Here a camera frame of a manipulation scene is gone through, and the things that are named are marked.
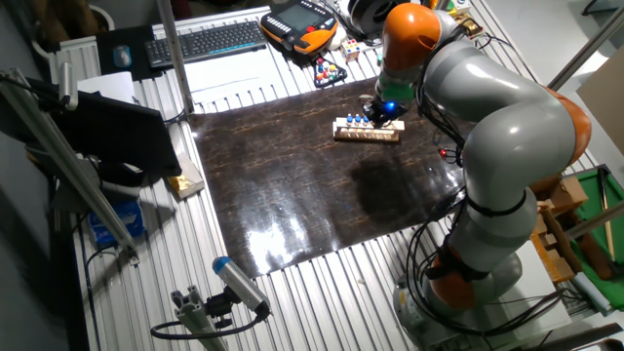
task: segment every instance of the mouse pad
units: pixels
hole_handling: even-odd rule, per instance
[[[415,110],[399,143],[333,140],[374,82],[190,117],[227,253],[250,277],[420,223],[463,185]]]
[[[112,30],[98,34],[96,38],[101,75],[128,71],[133,75],[133,81],[156,78],[163,75],[162,70],[152,70],[147,60],[144,43],[154,40],[151,25]],[[113,50],[120,45],[126,45],[130,48],[133,64],[128,68],[118,68],[113,62]]]

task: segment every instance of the black keyboard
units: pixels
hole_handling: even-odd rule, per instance
[[[184,62],[215,59],[239,54],[266,46],[257,21],[248,21],[211,28],[178,37]],[[173,66],[167,39],[145,43],[149,66],[152,68]]]

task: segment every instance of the paper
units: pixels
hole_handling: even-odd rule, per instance
[[[105,98],[135,103],[133,99],[135,86],[130,72],[107,74],[78,81],[78,90],[84,93],[99,92]]]
[[[184,69],[195,103],[270,85],[277,74],[267,49],[188,63]]]

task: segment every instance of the table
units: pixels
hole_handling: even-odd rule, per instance
[[[207,26],[259,19],[267,10],[258,8],[190,19],[177,26],[180,33],[187,33]],[[489,32],[509,41],[483,0],[473,1],[471,14]],[[155,25],[153,29],[156,38],[164,36],[162,25]],[[56,68],[64,61],[75,65],[78,79],[100,75],[95,37],[61,43],[60,48],[50,57],[53,80],[57,80]],[[485,52],[500,64],[531,77],[529,68],[511,48],[492,43]],[[300,69],[272,49],[268,53],[275,62],[273,80],[260,89],[216,101],[197,101],[199,111],[225,111],[314,90],[312,68]],[[338,53],[329,53],[328,58],[349,70],[348,80],[341,83],[349,84],[379,73],[374,64],[376,54],[377,50],[366,52],[359,62],[347,64]],[[171,70],[160,78],[134,84],[141,104],[161,110],[164,118],[172,118],[181,111],[179,90]],[[188,125],[175,124],[171,132],[176,150],[188,152],[191,160],[200,165]],[[591,153],[586,152],[566,172],[595,165]],[[170,292],[183,291],[194,284],[206,297],[220,293],[223,288],[211,270],[213,259],[226,252],[210,189],[178,203],[161,180],[143,188],[140,201],[154,206],[146,207],[149,208],[145,212],[149,230],[145,237],[137,240],[139,266],[117,262],[113,255],[106,254],[94,259],[85,270],[84,259],[95,248],[85,236],[74,235],[91,349],[201,350],[196,341],[154,339],[149,335],[149,328],[175,319]],[[449,219],[445,218],[428,227],[429,240],[424,244],[424,251],[434,250],[434,242],[442,243],[448,224]],[[407,242],[412,232],[413,229],[408,228],[258,277],[255,282],[271,300],[273,317],[250,331],[226,337],[229,348],[414,350],[398,324],[391,302],[394,282],[403,274]],[[93,284],[91,297],[86,288],[87,278]],[[244,307],[236,306],[232,318],[236,326],[242,326],[251,320],[251,315]],[[567,318],[566,313],[558,312],[538,319],[543,323],[534,330],[535,336],[543,335],[549,326]]]

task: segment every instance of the metal pole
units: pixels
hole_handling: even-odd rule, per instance
[[[26,79],[17,69],[12,69],[11,79],[28,85]],[[50,153],[53,160],[78,190],[91,209],[99,216],[117,243],[137,262],[137,246],[133,237],[122,223],[119,216],[110,206],[99,188],[93,184],[78,164],[75,152],[62,135],[50,114],[39,110],[39,105],[31,92],[9,83],[0,82],[0,93],[5,96],[26,127],[37,137],[43,147]]]
[[[585,233],[605,225],[610,220],[624,215],[624,201],[619,204],[602,211],[601,213],[581,222],[573,228],[568,229],[565,233],[570,240],[576,239]]]
[[[194,112],[193,98],[191,96],[191,90],[188,87],[188,80],[186,79],[186,71],[184,71],[184,58],[182,58],[182,48],[177,40],[176,22],[174,20],[174,12],[172,10],[172,4],[170,0],[156,0],[158,3],[158,12],[160,13],[160,19],[165,27],[165,34],[167,35],[167,44],[169,45],[169,52],[172,55],[172,62],[174,63],[175,77],[177,78],[177,84],[179,90],[182,93],[182,103],[184,104],[184,113],[189,115]]]
[[[434,10],[446,11],[447,7],[449,6],[449,2],[450,0],[438,0],[438,3],[436,4],[436,8]]]
[[[548,88],[557,91],[587,61],[596,50],[624,23],[624,6],[620,7],[592,37],[587,44],[567,63],[553,79]]]

